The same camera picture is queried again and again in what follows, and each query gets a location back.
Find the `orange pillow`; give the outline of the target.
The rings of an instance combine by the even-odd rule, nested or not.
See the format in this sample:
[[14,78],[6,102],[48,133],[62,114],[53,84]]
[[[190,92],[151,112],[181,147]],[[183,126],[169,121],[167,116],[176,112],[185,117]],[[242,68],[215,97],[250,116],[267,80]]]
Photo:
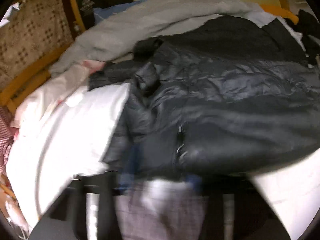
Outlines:
[[280,16],[282,18],[287,18],[291,20],[294,24],[297,24],[299,22],[298,16],[293,14],[291,11],[284,9],[282,7],[276,6],[276,5],[269,5],[269,4],[261,4],[261,8],[272,15]]

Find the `wooden bed frame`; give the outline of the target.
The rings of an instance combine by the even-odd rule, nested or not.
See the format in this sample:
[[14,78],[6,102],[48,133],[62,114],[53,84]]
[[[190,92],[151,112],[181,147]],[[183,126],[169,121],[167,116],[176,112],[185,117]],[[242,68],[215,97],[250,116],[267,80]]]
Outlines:
[[[25,0],[9,0],[11,4]],[[66,11],[68,30],[72,39],[86,31],[85,25],[80,15],[80,10],[76,0],[63,0],[63,8]],[[14,114],[22,101],[38,87],[43,85],[50,78],[49,67],[55,63],[59,57],[70,47],[72,42],[68,42],[48,53],[28,65],[1,91],[1,106]]]

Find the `light grey fleece blanket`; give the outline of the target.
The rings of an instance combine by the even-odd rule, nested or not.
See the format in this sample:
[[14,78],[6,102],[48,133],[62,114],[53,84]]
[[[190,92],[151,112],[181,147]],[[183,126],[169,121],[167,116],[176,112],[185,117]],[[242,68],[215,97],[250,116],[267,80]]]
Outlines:
[[127,54],[140,40],[185,33],[223,15],[245,18],[260,28],[275,19],[257,3],[241,0],[146,0],[78,36],[49,71],[57,75],[86,59],[111,61]]

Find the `black puffer down jacket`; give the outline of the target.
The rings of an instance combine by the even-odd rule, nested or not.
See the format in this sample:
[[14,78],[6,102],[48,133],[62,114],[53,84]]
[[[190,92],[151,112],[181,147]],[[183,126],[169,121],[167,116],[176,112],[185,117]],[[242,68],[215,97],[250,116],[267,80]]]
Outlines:
[[221,16],[136,43],[89,88],[130,85],[104,162],[140,177],[266,170],[319,148],[319,78],[279,20]]

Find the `pink white bedsheet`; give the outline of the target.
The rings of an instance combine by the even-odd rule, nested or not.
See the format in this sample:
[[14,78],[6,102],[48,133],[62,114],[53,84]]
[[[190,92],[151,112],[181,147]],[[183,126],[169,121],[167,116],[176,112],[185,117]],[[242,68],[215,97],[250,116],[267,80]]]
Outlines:
[[60,103],[87,82],[90,74],[101,70],[104,65],[102,61],[84,60],[49,79],[17,107],[10,127],[22,136],[33,133],[48,121]]

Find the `patterned beige hanging cloth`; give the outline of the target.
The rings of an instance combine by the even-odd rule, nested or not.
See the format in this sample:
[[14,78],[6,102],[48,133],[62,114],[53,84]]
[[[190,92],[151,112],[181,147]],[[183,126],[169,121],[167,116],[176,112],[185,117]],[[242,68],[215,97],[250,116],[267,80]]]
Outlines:
[[26,0],[1,27],[1,89],[27,66],[72,42],[62,0]]

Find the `white pillow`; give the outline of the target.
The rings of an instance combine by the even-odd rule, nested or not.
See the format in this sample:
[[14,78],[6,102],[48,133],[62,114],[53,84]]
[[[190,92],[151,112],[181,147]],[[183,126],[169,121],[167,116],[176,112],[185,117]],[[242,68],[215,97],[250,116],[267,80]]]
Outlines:
[[46,123],[14,142],[7,175],[31,229],[76,175],[107,169],[102,158],[129,90],[128,83],[80,87]]

